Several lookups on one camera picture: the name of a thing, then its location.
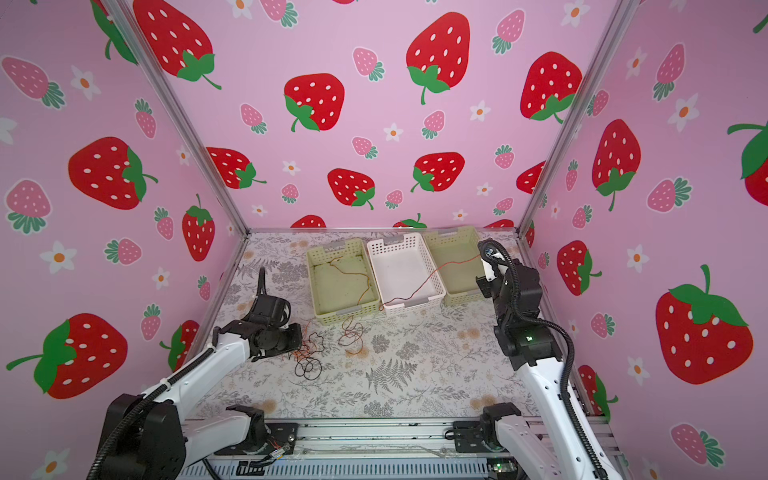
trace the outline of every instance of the pink wall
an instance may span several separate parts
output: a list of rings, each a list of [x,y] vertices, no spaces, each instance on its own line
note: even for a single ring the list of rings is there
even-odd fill
[[[600,95],[584,116],[535,218],[534,258],[575,330],[576,366],[600,377],[602,388],[582,369],[638,479],[765,477],[768,152],[765,131],[727,131],[766,121],[768,31],[753,33],[766,13],[755,2],[641,5],[602,82],[607,104]],[[623,175],[606,182],[612,167]],[[743,169],[757,172],[745,181]],[[587,277],[585,248],[601,276]]]
[[[518,179],[522,185],[529,170],[538,175],[537,166],[545,160],[559,129],[550,111],[566,105],[552,107],[542,121],[527,117],[550,96],[564,99],[575,91],[581,76],[577,70],[587,68],[614,7],[613,0],[592,0],[588,5],[580,0],[576,2],[580,7],[568,4],[567,8],[564,2],[459,0],[170,3],[186,17],[179,17],[175,8],[160,0],[135,0],[134,13],[203,142],[235,151],[214,152],[218,159],[224,159],[225,153],[232,154],[230,158],[246,157],[255,167],[256,180],[266,181],[246,182],[247,187],[230,190],[252,227],[289,227],[306,215],[319,216],[329,227],[391,227],[400,220],[419,220],[419,215],[421,223],[430,227],[518,222],[531,196],[517,187]],[[265,3],[285,9],[265,10]],[[458,13],[443,17],[449,12]],[[517,13],[500,24],[512,12]],[[439,18],[430,34],[419,37]],[[431,40],[433,31],[435,40]],[[503,39],[510,41],[511,50],[501,45]],[[188,56],[185,61],[182,52],[187,48],[194,58]],[[548,52],[565,58],[550,54],[531,68]],[[215,57],[201,61],[211,53]],[[426,104],[420,101],[424,87],[412,80],[406,59],[415,66],[416,80],[429,87]],[[180,62],[189,63],[181,72]],[[377,62],[382,64],[382,78],[379,70],[373,70]],[[551,70],[558,62],[560,70]],[[430,63],[441,70],[431,80],[435,83],[419,72]],[[546,67],[544,75],[539,72],[542,67]],[[529,69],[531,82],[526,81]],[[311,74],[332,77],[293,80]],[[531,83],[539,88],[535,93],[529,90]],[[325,85],[333,89],[302,94]],[[286,91],[299,116],[302,105],[310,105],[308,116],[315,109],[303,123],[310,128],[314,124],[319,131],[296,122],[286,108]],[[553,97],[552,104],[558,98]],[[243,104],[248,105],[245,121]],[[479,110],[485,115],[477,118]],[[259,126],[262,122],[266,132]],[[428,140],[422,135],[426,124],[437,137]],[[353,139],[357,137],[356,148]],[[511,163],[510,154],[496,163],[502,145],[512,149]],[[377,155],[366,158],[371,147]],[[461,157],[440,155],[448,152]],[[423,190],[413,177],[416,161],[430,154],[435,154],[426,159],[430,168],[423,171],[444,170],[439,158],[465,164],[458,176],[449,175],[449,169],[431,183],[422,179],[434,192]],[[231,167],[221,168],[224,179],[242,187],[240,178],[229,172]],[[343,181],[332,190],[327,177],[335,169],[356,172],[358,182],[341,172]],[[338,176],[337,171],[332,182]],[[362,180],[375,184],[373,198]],[[348,194],[347,186],[352,193],[355,187],[366,190],[361,206],[349,205],[356,198]],[[390,195],[396,190],[402,196]],[[399,207],[388,208],[387,202]]]
[[[160,341],[172,346],[182,323],[202,321],[210,301],[201,297],[198,278],[207,277],[213,296],[237,241],[227,235],[229,220],[194,161],[180,162],[181,139],[144,74],[121,57],[123,45],[110,45],[108,60],[107,43],[86,1],[13,2],[0,20],[0,190],[4,215],[12,220],[0,228],[6,253],[2,365],[45,353],[2,370],[8,478],[85,477],[107,406],[170,372],[169,351]],[[47,100],[63,96],[64,105],[47,108],[44,94]],[[151,118],[140,120],[153,138],[137,122],[140,98],[152,110]],[[81,150],[105,137],[115,139]],[[142,177],[126,145],[143,172],[159,180],[143,177],[141,202]],[[31,181],[19,184],[22,179]],[[203,261],[193,260],[182,231],[185,212],[197,205],[195,194],[215,224]],[[167,210],[172,227],[162,220],[158,229],[158,207]],[[206,226],[210,234],[210,222]],[[136,260],[135,248],[123,242],[127,248],[113,263],[104,251],[123,239],[138,245],[141,256]],[[160,287],[159,269],[167,277]],[[159,314],[150,308],[145,315],[153,305]],[[43,477],[47,468],[51,476]]]

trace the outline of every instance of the patterned table surface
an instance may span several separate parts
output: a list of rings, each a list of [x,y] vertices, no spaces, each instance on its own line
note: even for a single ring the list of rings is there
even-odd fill
[[[512,232],[478,233],[493,236],[519,257]],[[351,237],[367,241],[394,235],[252,233],[215,324],[245,315],[264,266],[267,292],[290,301],[290,320],[303,330],[306,326],[304,338],[323,337],[324,350],[313,355],[322,372],[314,380],[297,376],[292,355],[248,362],[211,389],[190,418],[208,418],[234,404],[255,405],[273,419],[469,417],[497,402],[513,402],[523,415],[537,415],[530,393],[498,347],[490,300],[398,317],[380,313],[360,320],[362,344],[347,347],[339,344],[340,324],[322,326],[313,319],[307,249]]]

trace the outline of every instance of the red strawberry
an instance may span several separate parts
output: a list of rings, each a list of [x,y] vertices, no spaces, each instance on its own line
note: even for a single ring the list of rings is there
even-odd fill
[[[188,81],[214,71],[214,47],[200,26],[163,0],[134,0],[134,15],[160,66]]]
[[[125,58],[132,64],[138,65],[138,62],[136,62],[136,57],[134,57],[134,54],[128,47],[128,44],[125,43],[123,35],[120,34],[118,27],[115,26],[114,22],[111,20],[111,17],[107,13],[107,9],[104,8],[102,1],[91,0],[91,9],[93,10],[94,18],[96,19],[96,23],[98,24],[99,28],[109,37],[109,40],[107,40],[107,47],[104,49],[104,56],[107,57],[107,60],[111,60],[109,56],[109,48],[110,45],[112,45],[112,42],[114,42],[114,48],[118,51],[122,58]]]
[[[456,152],[424,155],[413,166],[413,180],[418,183],[411,193],[419,186],[424,191],[442,192],[453,185],[464,169],[464,163],[464,157]]]
[[[674,81],[683,74],[683,68],[685,68],[685,45],[678,43],[672,47],[656,72],[654,85],[656,101],[662,101],[674,90]]]
[[[714,468],[723,466],[725,452],[704,430],[699,432],[692,425],[680,423],[670,429],[670,436],[675,445],[699,465],[709,462]]]
[[[486,225],[485,228],[513,228],[514,226],[514,221],[502,218],[501,220],[496,220],[494,223]]]
[[[435,20],[408,47],[406,65],[411,80],[432,93],[450,90],[464,78],[469,63],[469,20],[449,12]]]
[[[669,178],[662,180],[648,195],[648,208],[663,214],[672,207],[680,208],[690,199],[691,190],[693,187],[685,178],[678,177],[674,182]]]
[[[280,193],[283,194],[283,201],[287,204],[294,204],[299,198],[299,189],[294,184],[287,184]]]
[[[379,151],[376,150],[376,147],[374,147],[373,143],[367,138],[354,137],[352,139],[352,146],[355,148],[355,152],[358,155],[369,160],[376,158],[376,156],[379,154]]]
[[[765,127],[755,124],[731,125],[728,134],[739,130],[760,131],[741,153],[741,177],[747,193],[763,205],[768,205],[768,123]]]
[[[308,130],[326,131],[339,121],[344,105],[344,85],[330,73],[291,78],[283,90],[286,108],[296,117],[290,126],[296,131],[300,121]]]
[[[602,272],[592,273],[592,255],[581,240],[574,240],[558,252],[558,272],[568,291],[579,296],[589,288],[591,276],[602,276]]]
[[[603,197],[612,195],[614,209],[616,192],[629,186],[640,166],[640,143],[623,120],[612,121],[603,131],[598,152],[592,164],[592,184]]]
[[[589,205],[584,205],[576,209],[573,220],[571,223],[575,228],[579,230],[586,227],[587,223],[592,220],[592,208]]]
[[[79,313],[45,337],[41,355],[15,360],[5,368],[40,359],[35,382],[43,393],[70,399],[115,373],[127,353],[128,343],[112,325],[91,313]]]
[[[293,3],[286,0],[261,0],[264,13],[273,22],[280,22],[284,28],[293,28],[299,23],[299,13],[293,9]]]
[[[37,65],[4,55],[2,68],[22,94],[41,101],[48,108],[58,110],[65,105],[64,93],[61,92],[58,84],[54,81],[49,82],[48,76]]]
[[[499,168],[510,168],[513,161],[515,161],[515,154],[512,153],[512,147],[509,145],[502,145],[496,149],[496,159],[494,160],[494,163],[496,163]]]
[[[737,369],[752,353],[752,334],[730,300],[706,288],[680,285],[656,305],[656,329],[667,367],[679,379],[699,385]]]
[[[512,197],[507,197],[504,200],[500,200],[496,204],[496,208],[493,209],[493,214],[494,215],[504,215],[504,214],[506,214],[507,210],[512,208],[512,204],[514,202],[515,201],[512,199]]]
[[[154,303],[147,307],[141,320],[141,335],[148,342],[154,338],[160,329],[160,307]]]
[[[197,205],[191,206],[181,219],[181,233],[184,234],[184,241],[187,242],[187,249],[193,260],[202,262],[214,242],[216,225],[208,210],[203,208],[200,195],[196,196]]]
[[[376,185],[368,175],[334,168],[328,172],[328,185],[333,195],[342,204],[350,207],[362,207],[368,204],[373,210],[371,199],[376,195]]]
[[[11,209],[6,217],[11,227],[24,235],[44,229],[47,224],[43,217],[51,214],[48,196],[33,180],[20,180],[5,195],[5,204]]]
[[[208,281],[208,277],[205,275],[201,276],[197,280],[197,288],[200,291],[200,298],[205,300],[206,302],[210,300],[210,282]]]
[[[592,99],[589,101],[589,105],[587,105],[587,115],[597,117],[603,111],[605,105],[608,105],[608,98],[608,92],[605,90],[600,90],[598,94],[592,95]]]
[[[605,415],[606,421],[611,421],[611,409],[608,407],[609,403],[616,403],[619,401],[617,396],[608,400],[605,385],[602,380],[594,372],[589,365],[582,365],[578,367],[578,374],[581,381],[584,383],[584,388],[587,390],[587,397],[589,403],[594,406],[595,415]]]
[[[157,122],[152,116],[152,109],[149,108],[149,104],[144,101],[143,98],[136,100],[136,123],[139,124],[139,128],[144,132],[147,138],[154,138],[154,134],[157,131]]]
[[[194,320],[187,320],[182,323],[181,326],[176,329],[174,336],[170,341],[170,346],[165,346],[160,341],[160,346],[164,349],[170,350],[168,353],[168,366],[171,372],[177,371],[184,364],[187,359],[187,354],[190,352],[190,346],[194,337],[197,335],[197,329],[200,325]]]
[[[355,51],[352,52],[352,58],[355,61],[357,72],[363,77],[368,77],[370,81],[379,81],[384,78],[383,64],[372,50],[355,48]]]
[[[306,215],[293,222],[291,228],[325,228],[326,222],[317,215]]]
[[[531,220],[531,226],[528,228],[528,231],[525,232],[525,240],[528,241],[528,247],[533,247],[534,238],[536,238],[536,229],[533,220]]]
[[[602,339],[608,338],[608,336],[613,336],[616,331],[616,322],[614,322],[613,317],[607,313],[598,313],[593,316],[590,326],[595,335]]]
[[[81,192],[110,207],[130,210],[147,193],[149,178],[144,166],[125,142],[104,137],[83,148],[69,159],[69,180]]]
[[[517,181],[518,190],[522,190],[527,194],[533,194],[533,189],[538,183],[538,178],[541,176],[541,171],[544,170],[545,163],[541,162],[521,173]]]
[[[578,179],[578,162],[576,159],[571,160],[568,164],[568,173],[565,174],[565,189],[569,192],[576,186],[576,179]]]
[[[424,119],[424,128],[422,128],[422,135],[427,140],[431,140],[437,137],[438,132],[445,126],[445,112],[437,110],[432,112]]]
[[[426,223],[421,222],[422,215],[419,214],[416,220],[409,218],[408,220],[400,220],[398,223],[392,225],[393,228],[426,228]]]
[[[520,98],[520,112],[532,120],[546,120],[571,106],[581,84],[581,70],[563,55],[548,51],[533,62]]]
[[[389,194],[386,196],[386,207],[390,210],[394,210],[397,207],[400,206],[402,203],[402,191],[400,190],[392,190],[389,192]]]
[[[264,117],[256,108],[251,107],[248,104],[242,104],[240,106],[240,117],[243,119],[243,123],[250,127],[250,130],[259,135],[266,133],[266,123]]]
[[[507,50],[512,49],[515,43],[523,33],[523,24],[525,23],[525,12],[518,9],[504,17],[496,27],[498,36],[493,38],[492,48],[496,55],[503,55]]]
[[[157,222],[157,232],[165,239],[174,237],[174,219],[168,216],[168,210],[158,207],[154,211],[154,221]]]
[[[549,253],[542,252],[538,256],[538,267],[545,270],[549,266]]]
[[[247,188],[253,182],[265,184],[265,180],[256,180],[256,168],[248,157],[229,148],[206,147],[211,160],[221,175],[221,180],[229,188]]]
[[[117,240],[107,243],[107,249],[104,253],[107,255],[107,260],[112,263],[120,262],[123,265],[131,265],[141,258],[141,247],[130,238],[124,238],[119,243]]]

